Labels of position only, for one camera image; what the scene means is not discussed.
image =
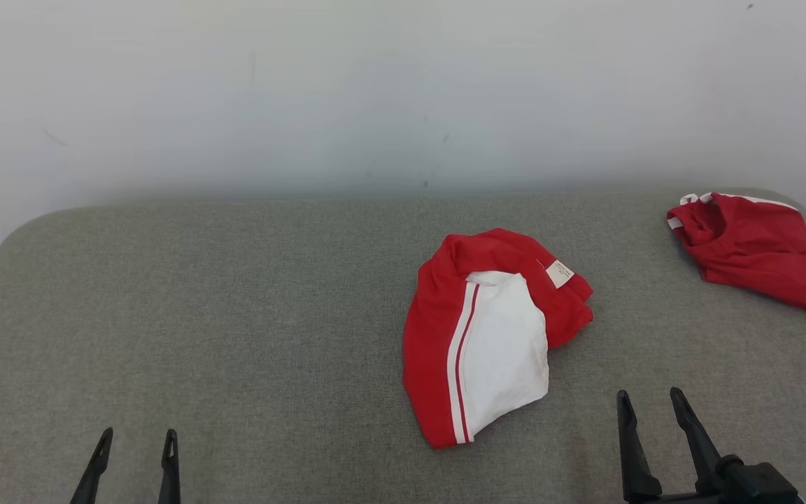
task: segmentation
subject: gray cushion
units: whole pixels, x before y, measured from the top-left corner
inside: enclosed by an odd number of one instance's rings
[[[763,191],[726,192],[787,201]],[[0,502],[618,502],[614,396],[653,474],[695,479],[681,386],[722,454],[806,498],[806,311],[704,283],[665,223],[685,191],[62,211],[0,248]],[[527,233],[595,289],[550,392],[434,452],[400,381],[416,270],[448,233]]]

